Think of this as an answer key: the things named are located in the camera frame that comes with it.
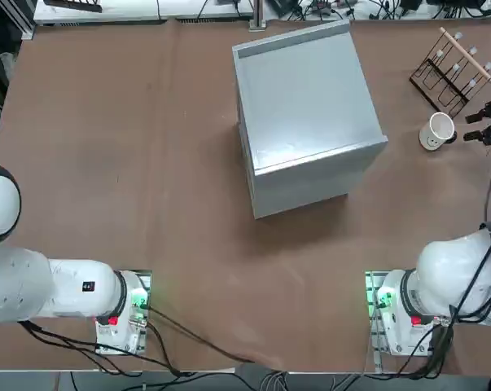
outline brown table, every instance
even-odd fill
[[[476,44],[481,62],[491,60],[489,22],[442,25]],[[39,29],[23,44],[0,126],[0,163],[24,197],[8,243],[152,269],[154,305],[268,367],[362,371],[364,271],[413,267],[429,241],[474,231],[491,158],[462,140],[436,153],[419,146],[431,109],[407,79],[438,37],[437,22],[355,23],[386,150],[349,196],[254,221],[230,48],[303,26],[254,34],[245,23]],[[489,99],[491,86],[465,112]],[[91,320],[38,323],[94,338]],[[162,328],[178,366],[233,365]],[[491,375],[491,328],[456,328],[445,370]],[[70,368],[92,364],[0,325],[0,369]]]

